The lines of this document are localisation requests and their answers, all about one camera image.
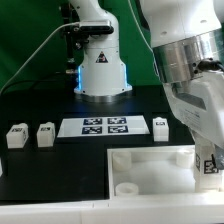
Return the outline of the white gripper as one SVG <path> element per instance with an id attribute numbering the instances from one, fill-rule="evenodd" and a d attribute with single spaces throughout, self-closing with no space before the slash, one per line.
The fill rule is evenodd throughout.
<path id="1" fill-rule="evenodd" d="M 204 72 L 180 86 L 168 83 L 163 87 L 174 116 L 216 145 L 214 161 L 224 170 L 224 74 Z"/>

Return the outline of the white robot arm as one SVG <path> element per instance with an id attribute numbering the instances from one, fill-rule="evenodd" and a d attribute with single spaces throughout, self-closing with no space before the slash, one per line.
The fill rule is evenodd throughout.
<path id="1" fill-rule="evenodd" d="M 119 25 L 98 0 L 69 0 L 75 30 L 87 35 L 79 67 L 81 95 L 114 97 L 131 89 L 119 55 Z M 156 72 L 174 116 L 203 140 L 224 170 L 224 39 L 214 0 L 135 0 L 151 32 Z"/>

